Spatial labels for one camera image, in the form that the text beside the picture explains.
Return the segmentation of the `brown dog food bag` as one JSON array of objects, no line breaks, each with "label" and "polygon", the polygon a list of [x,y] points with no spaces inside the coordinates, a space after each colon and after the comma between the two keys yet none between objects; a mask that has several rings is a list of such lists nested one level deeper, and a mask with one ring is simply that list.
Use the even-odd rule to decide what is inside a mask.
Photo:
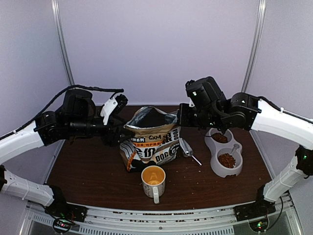
[{"label": "brown dog food bag", "polygon": [[177,157],[180,147],[177,113],[144,106],[124,125],[124,129],[133,134],[119,145],[128,172],[141,172],[151,165],[164,165]]}]

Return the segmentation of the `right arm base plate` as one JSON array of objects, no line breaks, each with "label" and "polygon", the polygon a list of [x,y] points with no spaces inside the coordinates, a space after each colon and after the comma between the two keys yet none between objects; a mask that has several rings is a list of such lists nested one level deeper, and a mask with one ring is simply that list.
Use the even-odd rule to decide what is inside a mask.
[{"label": "right arm base plate", "polygon": [[234,213],[237,221],[251,220],[276,212],[274,203],[253,202],[235,206]]}]

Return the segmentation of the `metal spoon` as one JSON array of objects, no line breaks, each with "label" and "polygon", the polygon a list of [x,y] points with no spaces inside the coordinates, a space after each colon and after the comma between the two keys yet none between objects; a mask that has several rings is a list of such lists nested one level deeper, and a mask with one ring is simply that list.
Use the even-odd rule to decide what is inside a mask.
[{"label": "metal spoon", "polygon": [[181,149],[183,151],[183,154],[186,157],[192,157],[193,160],[195,160],[200,166],[202,166],[202,163],[194,156],[193,149],[191,148],[191,146],[189,145],[189,143],[185,139],[180,138],[179,139],[179,144],[180,144],[180,147],[181,147]]}]

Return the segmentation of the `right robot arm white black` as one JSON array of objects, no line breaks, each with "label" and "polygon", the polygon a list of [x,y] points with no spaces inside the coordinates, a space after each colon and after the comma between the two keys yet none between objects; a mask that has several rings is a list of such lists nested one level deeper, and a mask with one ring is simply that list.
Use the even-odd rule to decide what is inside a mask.
[{"label": "right robot arm white black", "polygon": [[227,99],[213,77],[185,84],[191,104],[182,103],[178,124],[201,129],[216,128],[222,133],[238,127],[283,137],[299,144],[295,156],[278,176],[260,188],[261,197],[251,204],[251,212],[261,216],[303,177],[313,174],[313,121],[279,108],[263,96],[236,93]]}]

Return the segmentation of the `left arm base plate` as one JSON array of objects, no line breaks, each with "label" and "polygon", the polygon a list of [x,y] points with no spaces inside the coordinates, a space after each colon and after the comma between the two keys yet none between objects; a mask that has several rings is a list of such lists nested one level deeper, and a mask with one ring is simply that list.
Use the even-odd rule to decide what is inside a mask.
[{"label": "left arm base plate", "polygon": [[51,204],[44,207],[45,212],[56,218],[63,218],[71,222],[84,222],[87,216],[88,208],[74,204]]}]

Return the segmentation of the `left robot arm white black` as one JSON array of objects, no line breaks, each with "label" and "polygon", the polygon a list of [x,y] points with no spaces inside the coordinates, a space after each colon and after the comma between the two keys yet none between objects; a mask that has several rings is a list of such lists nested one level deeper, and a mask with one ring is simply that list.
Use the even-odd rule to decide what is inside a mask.
[{"label": "left robot arm white black", "polygon": [[[129,138],[122,129],[125,121],[118,115],[128,103],[123,91],[82,85],[63,89],[49,102],[52,104],[64,95],[56,111],[44,107],[33,119],[0,138],[1,164],[29,150],[71,138],[100,137],[105,145],[118,145]],[[0,191],[41,204],[59,217],[70,213],[59,187],[36,184],[14,175],[4,165],[0,166]]]}]

